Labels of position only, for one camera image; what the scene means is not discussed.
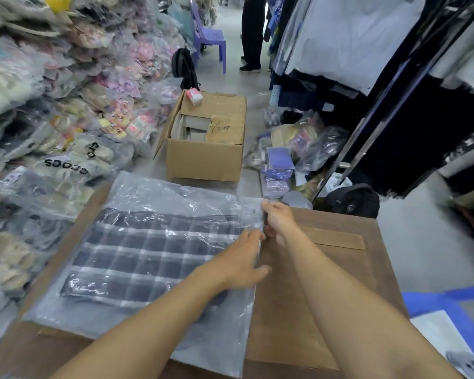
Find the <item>row of hanging clothes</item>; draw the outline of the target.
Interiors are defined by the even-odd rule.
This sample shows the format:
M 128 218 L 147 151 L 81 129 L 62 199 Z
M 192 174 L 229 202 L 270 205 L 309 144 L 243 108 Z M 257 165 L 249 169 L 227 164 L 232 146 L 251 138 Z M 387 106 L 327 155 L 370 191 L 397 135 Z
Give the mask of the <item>row of hanging clothes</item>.
M 349 137 L 404 58 L 427 0 L 274 0 L 272 91 L 284 108 L 313 110 Z M 456 74 L 474 86 L 474 54 Z

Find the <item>black backpack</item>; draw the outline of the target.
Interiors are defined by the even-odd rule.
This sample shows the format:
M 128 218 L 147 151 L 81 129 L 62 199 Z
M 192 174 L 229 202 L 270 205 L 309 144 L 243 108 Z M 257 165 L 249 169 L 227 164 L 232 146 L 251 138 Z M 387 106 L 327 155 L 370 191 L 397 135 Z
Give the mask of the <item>black backpack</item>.
M 171 68 L 173 77 L 181 79 L 182 90 L 195 88 L 200 91 L 195 65 L 188 48 L 179 48 L 175 51 L 171 58 Z

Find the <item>person's left forearm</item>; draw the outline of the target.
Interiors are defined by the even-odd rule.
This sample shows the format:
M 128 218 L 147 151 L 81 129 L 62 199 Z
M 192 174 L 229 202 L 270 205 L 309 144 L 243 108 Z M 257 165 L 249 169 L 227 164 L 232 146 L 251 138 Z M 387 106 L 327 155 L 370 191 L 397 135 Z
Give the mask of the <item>person's left forearm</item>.
M 225 279 L 208 265 L 197 268 L 91 343 L 50 379 L 157 379 L 186 331 L 225 289 Z

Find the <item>grey plaid folded garment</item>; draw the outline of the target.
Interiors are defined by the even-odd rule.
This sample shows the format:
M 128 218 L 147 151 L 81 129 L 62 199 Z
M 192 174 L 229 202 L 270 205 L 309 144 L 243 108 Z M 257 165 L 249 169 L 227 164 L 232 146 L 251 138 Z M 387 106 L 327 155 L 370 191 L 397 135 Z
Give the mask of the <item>grey plaid folded garment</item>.
M 77 248 L 60 296 L 142 308 L 226 249 L 243 230 L 236 215 L 104 209 Z

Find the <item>black shoulder bag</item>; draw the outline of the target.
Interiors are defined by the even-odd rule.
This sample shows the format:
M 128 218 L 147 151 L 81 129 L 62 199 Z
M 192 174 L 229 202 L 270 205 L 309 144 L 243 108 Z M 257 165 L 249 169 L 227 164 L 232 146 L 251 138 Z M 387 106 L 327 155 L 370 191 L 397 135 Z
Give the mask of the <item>black shoulder bag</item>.
M 323 201 L 322 211 L 376 219 L 379 195 L 365 183 L 345 186 L 330 192 Z

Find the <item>person's right forearm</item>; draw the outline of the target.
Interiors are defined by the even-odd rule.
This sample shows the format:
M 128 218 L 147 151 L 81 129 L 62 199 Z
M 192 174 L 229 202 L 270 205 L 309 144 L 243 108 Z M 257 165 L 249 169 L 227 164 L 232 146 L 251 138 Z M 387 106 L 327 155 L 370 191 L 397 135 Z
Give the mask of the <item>person's right forearm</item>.
M 301 229 L 277 238 L 345 379 L 462 379 L 408 318 L 330 260 Z

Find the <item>clear plastic garment bag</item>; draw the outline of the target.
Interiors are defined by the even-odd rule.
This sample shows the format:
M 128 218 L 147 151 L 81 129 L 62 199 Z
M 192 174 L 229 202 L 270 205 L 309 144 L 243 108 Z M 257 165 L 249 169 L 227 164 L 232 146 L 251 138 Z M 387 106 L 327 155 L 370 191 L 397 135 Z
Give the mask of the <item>clear plastic garment bag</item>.
M 243 222 L 244 230 L 263 229 L 264 223 L 258 198 L 237 197 L 224 192 L 181 186 L 125 171 L 120 172 L 115 179 L 100 212 L 107 208 L 126 213 L 154 212 L 189 217 L 236 215 Z M 89 227 L 49 288 L 25 312 L 23 320 L 94 340 L 146 307 L 127 309 L 60 296 L 77 248 Z

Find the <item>white boxes inside carton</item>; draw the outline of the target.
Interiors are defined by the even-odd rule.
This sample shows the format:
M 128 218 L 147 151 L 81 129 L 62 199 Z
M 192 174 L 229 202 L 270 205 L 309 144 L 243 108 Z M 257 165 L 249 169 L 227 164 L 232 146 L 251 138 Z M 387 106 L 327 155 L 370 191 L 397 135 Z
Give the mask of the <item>white boxes inside carton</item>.
M 178 113 L 173 121 L 170 138 L 175 140 L 205 142 L 210 118 L 201 118 Z

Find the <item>purple plastic chair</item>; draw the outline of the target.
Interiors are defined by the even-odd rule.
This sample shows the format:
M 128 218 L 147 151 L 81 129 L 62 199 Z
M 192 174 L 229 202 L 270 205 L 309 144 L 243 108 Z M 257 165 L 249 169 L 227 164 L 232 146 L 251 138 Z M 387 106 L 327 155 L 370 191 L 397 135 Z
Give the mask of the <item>purple plastic chair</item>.
M 202 46 L 218 46 L 219 61 L 222 63 L 222 72 L 227 71 L 227 44 L 222 30 L 205 27 L 202 25 L 198 6 L 194 0 L 190 0 L 191 14 L 195 22 L 193 62 L 195 69 L 202 53 Z

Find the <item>purple packets in plastic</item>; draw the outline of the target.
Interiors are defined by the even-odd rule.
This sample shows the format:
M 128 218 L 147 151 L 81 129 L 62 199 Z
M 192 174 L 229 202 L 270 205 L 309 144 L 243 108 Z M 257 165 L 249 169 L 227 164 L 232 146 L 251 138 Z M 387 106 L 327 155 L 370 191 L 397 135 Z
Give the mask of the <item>purple packets in plastic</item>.
M 291 151 L 287 147 L 266 148 L 266 162 L 260 170 L 262 197 L 280 199 L 291 190 L 295 171 Z

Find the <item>large brown cardboard box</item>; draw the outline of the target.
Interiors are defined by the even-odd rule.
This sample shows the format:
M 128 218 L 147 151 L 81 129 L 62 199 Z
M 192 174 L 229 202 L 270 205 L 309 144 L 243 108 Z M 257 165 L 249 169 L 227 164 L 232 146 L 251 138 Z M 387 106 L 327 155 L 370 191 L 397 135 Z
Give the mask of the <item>large brown cardboard box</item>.
M 21 320 L 68 259 L 83 231 L 105 203 L 111 183 L 99 187 L 34 280 L 18 318 L 0 343 L 0 379 L 48 379 L 90 340 Z M 380 295 L 403 316 L 408 312 L 376 219 L 293 209 L 297 223 L 337 265 Z M 256 289 L 242 379 L 343 379 L 320 335 L 286 251 L 275 240 L 260 263 L 272 273 Z

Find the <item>metal clothes rack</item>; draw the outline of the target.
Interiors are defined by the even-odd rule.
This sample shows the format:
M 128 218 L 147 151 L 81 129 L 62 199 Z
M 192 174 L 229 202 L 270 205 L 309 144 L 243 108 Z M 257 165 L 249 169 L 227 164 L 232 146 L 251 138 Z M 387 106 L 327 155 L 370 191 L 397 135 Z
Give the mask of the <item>metal clothes rack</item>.
M 415 47 L 380 91 L 321 181 L 335 171 L 405 198 L 474 132 L 474 86 L 456 74 L 474 54 L 474 0 L 427 0 Z

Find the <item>person's left hand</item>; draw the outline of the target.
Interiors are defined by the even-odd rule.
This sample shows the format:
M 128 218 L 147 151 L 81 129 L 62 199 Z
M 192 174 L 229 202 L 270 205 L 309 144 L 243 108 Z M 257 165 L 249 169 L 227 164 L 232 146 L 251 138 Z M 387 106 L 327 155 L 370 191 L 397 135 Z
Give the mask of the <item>person's left hand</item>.
M 234 243 L 208 261 L 204 276 L 212 293 L 254 287 L 246 286 L 246 273 L 260 267 L 257 263 L 264 239 L 259 229 L 244 230 Z

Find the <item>open brown cardboard box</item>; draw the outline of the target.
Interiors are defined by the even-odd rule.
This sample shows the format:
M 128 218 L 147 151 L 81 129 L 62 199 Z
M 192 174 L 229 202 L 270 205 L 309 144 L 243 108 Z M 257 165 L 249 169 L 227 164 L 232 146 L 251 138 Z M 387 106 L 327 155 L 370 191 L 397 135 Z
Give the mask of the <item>open brown cardboard box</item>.
M 246 97 L 201 91 L 202 103 L 193 106 L 184 91 L 163 127 L 153 158 L 165 145 L 166 175 L 169 180 L 239 182 L 246 128 Z M 205 142 L 170 138 L 173 121 L 178 113 L 210 118 Z

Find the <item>pile of bagged slippers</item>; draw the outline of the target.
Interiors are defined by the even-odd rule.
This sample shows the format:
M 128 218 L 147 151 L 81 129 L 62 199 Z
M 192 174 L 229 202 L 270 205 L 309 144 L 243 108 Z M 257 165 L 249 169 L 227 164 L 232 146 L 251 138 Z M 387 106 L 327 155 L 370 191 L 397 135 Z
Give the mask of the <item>pile of bagged slippers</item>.
M 180 94 L 173 0 L 0 0 L 0 340 L 102 182 Z

